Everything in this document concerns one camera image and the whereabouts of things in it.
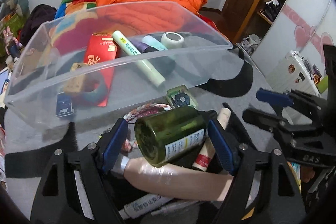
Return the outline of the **right hand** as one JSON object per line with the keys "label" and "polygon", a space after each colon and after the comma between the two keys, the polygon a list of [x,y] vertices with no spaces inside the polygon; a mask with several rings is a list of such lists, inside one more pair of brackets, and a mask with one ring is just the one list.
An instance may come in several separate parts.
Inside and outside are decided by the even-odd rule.
{"label": "right hand", "polygon": [[312,166],[301,166],[300,167],[300,178],[304,183],[309,182],[315,175],[315,171]]}

